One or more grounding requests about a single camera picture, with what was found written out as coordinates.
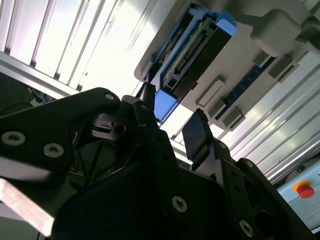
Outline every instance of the white panel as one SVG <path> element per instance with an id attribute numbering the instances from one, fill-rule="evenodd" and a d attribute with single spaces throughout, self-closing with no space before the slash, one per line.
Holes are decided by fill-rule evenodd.
<path id="1" fill-rule="evenodd" d="M 281 146 L 284 142 L 289 141 L 292 135 L 295 135 L 300 131 L 301 128 L 304 128 L 304 126 L 309 123 L 309 120 L 312 116 L 319 115 L 319 103 L 320 95 L 315 97 L 309 104 L 303 107 L 277 131 L 273 132 L 272 135 L 269 136 L 268 139 L 266 139 L 262 144 L 256 147 L 253 152 L 249 153 L 247 156 L 244 155 L 244 157 L 251 159 L 255 163 L 264 160 L 270 153 L 275 151 L 277 147 Z M 320 126 L 319 118 L 316 118 L 315 125 Z M 298 141 L 290 141 L 290 150 L 300 145 L 301 139 L 304 141 L 306 140 L 306 138 L 298 138 Z"/>
<path id="2" fill-rule="evenodd" d="M 306 9 L 311 10 L 319 0 L 306 0 L 304 1 L 303 5 L 306 7 Z"/>
<path id="3" fill-rule="evenodd" d="M 69 82 L 80 53 L 85 46 L 86 41 L 89 39 L 89 34 L 92 30 L 100 3 L 101 0 L 87 2 L 84 16 L 76 29 L 74 38 L 66 47 L 65 53 L 57 69 L 57 72 L 60 74 L 59 81 L 64 84 Z"/>
<path id="4" fill-rule="evenodd" d="M 289 155 L 301 144 L 301 139 L 310 139 L 315 134 L 315 131 L 319 130 L 319 126 L 320 115 L 318 113 L 318 116 L 315 119 L 313 119 L 309 124 L 307 124 L 289 140 L 285 141 L 284 144 L 281 144 L 279 148 L 273 148 L 273 151 L 271 151 L 270 155 L 268 155 L 260 164 L 258 164 L 258 167 L 263 172 L 266 172 L 275 167 L 277 164 L 281 163 L 284 160 L 285 156 Z M 282 142 L 285 138 L 285 135 L 282 135 L 281 132 L 278 132 L 275 135 L 278 142 Z"/>
<path id="5" fill-rule="evenodd" d="M 140 88 L 142 87 L 143 83 L 141 81 L 138 82 L 138 84 L 135 86 L 135 89 L 132 92 L 132 96 L 136 96 L 140 90 Z"/>
<path id="6" fill-rule="evenodd" d="M 134 77 L 134 69 L 174 2 L 125 0 L 106 38 L 94 51 L 81 79 L 82 90 L 101 86 L 120 98 L 132 94 L 139 83 Z"/>
<path id="7" fill-rule="evenodd" d="M 70 80 L 68 79 L 68 84 L 72 88 L 77 88 L 80 82 L 81 77 L 84 74 L 84 71 L 88 65 L 88 62 L 92 58 L 93 52 L 97 46 L 97 43 L 103 33 L 108 29 L 110 23 L 108 20 L 110 19 L 111 11 L 113 7 L 115 7 L 115 3 L 118 3 L 119 0 L 102 0 L 101 5 L 96 12 L 97 16 L 94 22 L 92 23 L 92 27 L 90 29 L 90 33 L 86 40 L 85 46 L 82 49 L 79 59 L 76 62 L 75 69 L 71 73 Z"/>
<path id="8" fill-rule="evenodd" d="M 85 71 L 87 76 L 81 79 L 83 91 L 100 86 L 108 88 L 119 98 L 132 94 L 139 81 L 133 76 L 136 64 L 127 49 L 148 3 L 149 0 L 125 0 L 122 3 L 106 38 L 98 43 L 93 53 Z"/>
<path id="9" fill-rule="evenodd" d="M 211 124 L 210 125 L 210 130 L 212 132 L 212 135 L 217 139 L 225 130 L 223 130 L 222 128 Z"/>
<path id="10" fill-rule="evenodd" d="M 176 157 L 177 159 L 179 159 L 179 160 L 181 160 L 181 161 L 183 161 L 183 162 L 185 162 L 185 163 L 187 163 L 187 164 L 189 164 L 189 165 L 192 165 L 192 164 L 193 164 L 193 162 L 190 161 L 190 160 L 188 160 L 188 158 L 187 158 L 186 156 L 183 156 L 182 154 L 177 153 L 176 151 L 174 152 L 174 155 L 175 155 L 175 157 Z"/>
<path id="11" fill-rule="evenodd" d="M 246 115 L 245 120 L 233 131 L 221 138 L 230 150 L 257 127 L 260 122 L 268 117 L 277 107 L 279 101 L 289 93 L 304 77 L 320 64 L 320 56 L 308 53 L 300 62 L 300 66 L 283 83 L 275 85 Z"/>
<path id="12" fill-rule="evenodd" d="M 40 29 L 38 38 L 36 40 L 36 44 L 35 44 L 35 47 L 34 47 L 32 58 L 31 58 L 30 65 L 33 68 L 36 66 L 37 60 L 39 58 L 39 53 L 40 53 L 40 50 L 42 48 L 42 44 L 44 43 L 44 37 L 46 36 L 47 31 L 48 31 L 50 20 L 51 20 L 52 14 L 53 14 L 54 9 L 55 9 L 56 1 L 57 0 L 49 0 L 48 1 L 48 5 L 46 6 L 46 10 L 45 10 L 45 13 L 44 13 L 41 29 Z"/>
<path id="13" fill-rule="evenodd" d="M 10 56 L 30 64 L 48 0 L 16 0 L 6 48 Z"/>
<path id="14" fill-rule="evenodd" d="M 184 136 L 182 134 L 182 131 L 174 138 L 174 140 L 178 143 L 180 143 L 184 139 Z"/>
<path id="15" fill-rule="evenodd" d="M 184 153 L 186 152 L 186 147 L 184 145 L 180 144 L 179 142 L 176 142 L 176 141 L 170 139 L 170 143 L 171 143 L 172 147 L 174 147 Z"/>
<path id="16" fill-rule="evenodd" d="M 320 151 L 320 131 L 314 136 L 310 137 L 309 140 L 298 146 L 289 156 L 283 157 L 284 160 L 273 165 L 272 168 L 265 171 L 265 176 L 272 182 L 275 183 L 280 180 L 283 176 L 287 175 L 292 169 L 299 163 L 301 159 L 310 159 Z"/>
<path id="17" fill-rule="evenodd" d="M 273 111 L 259 126 L 247 135 L 235 148 L 231 155 L 235 159 L 244 157 L 253 151 L 259 144 L 269 137 L 270 134 L 295 114 L 296 110 L 304 107 L 308 98 L 320 88 L 320 70 L 310 77 L 297 91 L 289 96 L 275 111 Z"/>
<path id="18" fill-rule="evenodd" d="M 1 0 L 1 17 L 0 17 L 0 51 L 4 51 L 9 33 L 12 13 L 14 10 L 14 0 Z"/>
<path id="19" fill-rule="evenodd" d="M 60 59 L 82 0 L 56 0 L 47 32 L 35 68 L 51 77 L 55 75 Z"/>
<path id="20" fill-rule="evenodd" d="M 161 129 L 166 131 L 169 138 L 175 135 L 189 120 L 193 112 L 182 105 L 178 105 L 173 113 L 161 126 Z"/>

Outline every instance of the red emergency stop button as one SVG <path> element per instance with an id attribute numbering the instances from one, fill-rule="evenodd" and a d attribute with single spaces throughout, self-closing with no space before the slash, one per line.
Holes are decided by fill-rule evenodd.
<path id="1" fill-rule="evenodd" d="M 296 192 L 303 199 L 311 198 L 315 194 L 315 190 L 309 184 L 298 186 Z"/>

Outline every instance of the screw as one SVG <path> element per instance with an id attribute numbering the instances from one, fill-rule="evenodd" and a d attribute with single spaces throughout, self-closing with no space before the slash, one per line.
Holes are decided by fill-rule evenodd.
<path id="1" fill-rule="evenodd" d="M 250 161 L 245 161 L 245 163 L 248 165 L 249 168 L 253 168 L 254 165 Z"/>
<path id="2" fill-rule="evenodd" d="M 248 236 L 253 237 L 254 236 L 254 230 L 250 226 L 249 223 L 247 223 L 245 220 L 240 220 L 239 222 L 241 230 Z"/>
<path id="3" fill-rule="evenodd" d="M 141 104 L 141 108 L 143 108 L 144 110 L 149 110 L 148 107 L 146 105 Z"/>
<path id="4" fill-rule="evenodd" d="M 111 94 L 106 94 L 105 97 L 106 97 L 107 99 L 109 99 L 109 100 L 114 100 L 114 99 L 115 99 L 115 97 L 112 96 Z"/>
<path id="5" fill-rule="evenodd" d="M 18 131 L 7 131 L 2 134 L 1 141 L 9 146 L 19 146 L 26 141 L 26 136 Z"/>
<path id="6" fill-rule="evenodd" d="M 172 205 L 180 213 L 185 213 L 188 209 L 186 201 L 180 196 L 174 196 L 172 198 Z"/>
<path id="7" fill-rule="evenodd" d="M 227 146 L 226 146 L 223 142 L 219 142 L 219 145 L 220 145 L 223 149 L 227 148 Z"/>
<path id="8" fill-rule="evenodd" d="M 296 169 L 296 171 L 298 172 L 298 173 L 301 173 L 303 170 L 305 170 L 306 169 L 306 167 L 305 166 L 303 166 L 303 165 L 300 165 L 300 166 L 298 166 L 298 168 Z"/>
<path id="9" fill-rule="evenodd" d="M 61 157 L 64 152 L 64 148 L 57 143 L 49 143 L 43 148 L 44 155 L 53 159 Z"/>

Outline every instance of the blue plastic tab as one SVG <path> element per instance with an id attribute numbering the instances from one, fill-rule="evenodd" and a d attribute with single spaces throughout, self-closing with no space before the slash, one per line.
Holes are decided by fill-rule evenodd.
<path id="1" fill-rule="evenodd" d="M 226 11 L 219 13 L 215 24 L 231 37 L 234 37 L 237 34 L 237 24 L 235 22 L 235 18 Z"/>
<path id="2" fill-rule="evenodd" d="M 154 115 L 161 122 L 164 122 L 177 105 L 178 100 L 175 97 L 160 89 L 155 94 Z"/>

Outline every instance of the black plastic part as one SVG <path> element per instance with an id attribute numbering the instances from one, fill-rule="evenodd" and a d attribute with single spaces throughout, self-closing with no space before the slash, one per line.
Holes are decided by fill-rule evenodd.
<path id="1" fill-rule="evenodd" d="M 186 13 L 182 19 L 182 21 L 179 24 L 179 27 L 175 30 L 173 33 L 171 39 L 168 41 L 168 43 L 163 48 L 163 51 L 158 53 L 159 56 L 155 59 L 155 64 L 151 67 L 149 72 L 150 79 L 153 79 L 157 72 L 162 67 L 163 63 L 166 61 L 169 53 L 173 50 L 173 48 L 178 43 L 179 39 L 181 38 L 182 34 L 187 29 L 188 25 L 190 24 L 191 20 L 193 19 L 193 15 L 190 13 Z"/>
<path id="2" fill-rule="evenodd" d="M 270 59 L 262 66 L 253 65 L 253 67 L 247 72 L 247 74 L 239 81 L 239 83 L 223 98 L 225 107 L 214 118 L 219 120 L 222 115 L 234 104 L 234 102 L 240 98 L 240 96 L 260 77 L 260 75 L 274 62 L 276 58 L 270 57 Z"/>
<path id="3" fill-rule="evenodd" d="M 202 32 L 199 34 L 197 39 L 193 39 L 193 44 L 189 46 L 188 50 L 182 57 L 182 59 L 179 61 L 179 63 L 175 66 L 174 71 L 172 71 L 170 74 L 168 74 L 169 69 L 171 66 L 167 66 L 166 70 L 164 70 L 161 73 L 161 81 L 163 83 L 164 79 L 162 77 L 166 76 L 166 79 L 171 81 L 175 80 L 180 83 L 181 79 L 183 78 L 184 74 L 188 71 L 189 68 L 192 67 L 194 64 L 194 61 L 197 59 L 197 57 L 201 54 L 202 51 L 205 51 L 205 47 L 207 43 L 210 41 L 210 39 L 214 36 L 216 33 L 218 27 L 214 24 L 214 21 L 211 19 L 211 17 L 204 17 L 202 20 L 198 21 L 196 26 L 194 27 L 195 29 L 193 32 L 190 34 L 190 36 L 185 40 L 183 46 L 180 48 L 180 50 L 177 52 L 176 56 L 173 58 L 171 63 L 175 62 L 175 59 L 177 56 L 185 51 L 184 47 L 187 45 L 187 43 L 194 37 L 195 32 L 198 31 L 198 29 L 201 27 L 203 23 L 205 23 L 207 20 L 210 20 L 211 24 L 209 24 L 207 27 L 202 29 Z M 172 93 L 175 88 L 176 83 L 172 87 L 168 86 L 166 84 L 165 88 L 168 88 L 169 92 Z"/>
<path id="4" fill-rule="evenodd" d="M 215 60 L 220 51 L 224 48 L 231 36 L 220 28 L 217 28 L 214 35 L 205 45 L 201 53 L 188 68 L 172 94 L 177 96 L 178 102 L 187 95 L 187 93 L 197 86 L 197 81 L 210 64 Z"/>
<path id="5" fill-rule="evenodd" d="M 192 204 L 183 215 L 173 208 L 172 198 L 182 197 L 189 201 L 189 194 L 181 177 L 179 165 L 170 145 L 169 137 L 163 130 L 158 129 L 153 110 L 146 107 L 142 101 L 133 103 L 136 122 L 138 125 L 136 146 L 144 149 L 144 161 L 149 163 L 149 171 L 155 181 L 155 187 L 159 192 L 161 208 L 173 220 L 182 224 L 191 224 L 193 221 Z"/>
<path id="6" fill-rule="evenodd" d="M 223 206 L 219 186 L 210 178 L 180 171 L 190 191 L 189 201 L 196 206 L 194 224 L 181 225 L 166 216 L 152 172 L 139 161 L 70 198 L 55 218 L 51 238 L 226 239 L 229 233 L 218 230 L 226 223 L 225 208 L 217 207 Z"/>
<path id="7" fill-rule="evenodd" d="M 261 222 L 271 226 L 268 229 L 261 229 L 265 236 L 271 236 L 275 240 L 315 239 L 308 227 L 253 162 L 246 158 L 241 158 L 236 163 L 236 166 L 247 177 L 260 196 L 252 207 L 252 214 L 255 221 L 258 220 L 258 226 Z"/>
<path id="8" fill-rule="evenodd" d="M 135 96 L 140 99 L 152 112 L 155 110 L 156 88 L 148 82 L 144 82 L 139 92 Z"/>
<path id="9" fill-rule="evenodd" d="M 214 140 L 208 119 L 201 109 L 197 109 L 182 129 L 186 156 L 193 161 L 192 169 L 196 170 L 206 158 L 209 143 Z"/>
<path id="10" fill-rule="evenodd" d="M 114 99 L 107 99 L 106 94 Z M 119 104 L 111 91 L 95 88 L 1 117 L 0 136 L 16 131 L 26 140 L 18 146 L 0 142 L 0 176 L 42 185 L 61 184 L 74 161 L 74 147 L 92 117 L 100 111 L 114 114 Z M 61 157 L 44 154 L 44 146 L 50 143 L 63 147 Z"/>

